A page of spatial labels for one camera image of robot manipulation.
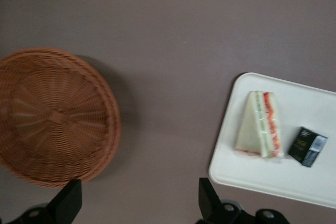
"round basket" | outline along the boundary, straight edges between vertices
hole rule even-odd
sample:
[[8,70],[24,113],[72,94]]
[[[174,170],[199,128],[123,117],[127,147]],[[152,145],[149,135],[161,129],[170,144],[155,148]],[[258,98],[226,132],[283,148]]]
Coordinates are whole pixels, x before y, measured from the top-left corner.
[[104,78],[84,60],[31,48],[0,61],[0,162],[46,187],[97,176],[119,144],[120,114]]

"gray surface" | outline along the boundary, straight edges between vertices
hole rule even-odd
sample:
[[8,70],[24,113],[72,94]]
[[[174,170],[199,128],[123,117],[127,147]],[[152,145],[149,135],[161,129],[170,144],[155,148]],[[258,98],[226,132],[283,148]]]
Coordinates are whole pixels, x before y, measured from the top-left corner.
[[[83,186],[75,223],[194,223],[231,86],[244,72],[336,91],[335,0],[0,0],[0,56],[35,46],[80,55],[120,103],[123,136]],[[334,223],[336,210],[215,186],[254,213]],[[10,221],[58,190],[0,170]]]

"metal screw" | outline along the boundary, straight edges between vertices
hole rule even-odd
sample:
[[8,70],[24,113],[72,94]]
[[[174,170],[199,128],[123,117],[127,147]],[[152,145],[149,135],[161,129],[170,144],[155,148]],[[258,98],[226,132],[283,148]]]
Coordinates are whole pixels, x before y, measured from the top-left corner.
[[264,216],[267,217],[267,218],[274,218],[274,215],[272,214],[272,212],[270,211],[264,211],[263,212]]
[[39,213],[40,213],[40,211],[38,211],[38,210],[31,211],[28,216],[30,218],[32,218],[32,217],[38,216]]
[[229,211],[229,212],[232,212],[233,210],[235,210],[234,207],[232,205],[230,205],[230,204],[225,204],[224,205],[224,209],[226,211]]

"woven basket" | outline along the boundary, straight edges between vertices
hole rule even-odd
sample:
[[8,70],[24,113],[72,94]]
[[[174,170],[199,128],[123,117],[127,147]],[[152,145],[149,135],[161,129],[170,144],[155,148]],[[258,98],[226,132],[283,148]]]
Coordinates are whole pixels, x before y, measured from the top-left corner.
[[0,162],[46,187],[97,176],[121,132],[117,102],[84,60],[53,48],[15,52],[0,61]]

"bread slice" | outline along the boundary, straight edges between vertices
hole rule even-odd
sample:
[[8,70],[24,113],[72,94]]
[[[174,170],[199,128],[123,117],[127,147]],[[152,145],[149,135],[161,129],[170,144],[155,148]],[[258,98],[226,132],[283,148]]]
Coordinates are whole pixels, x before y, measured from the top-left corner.
[[249,93],[235,149],[262,157],[283,156],[273,92]]

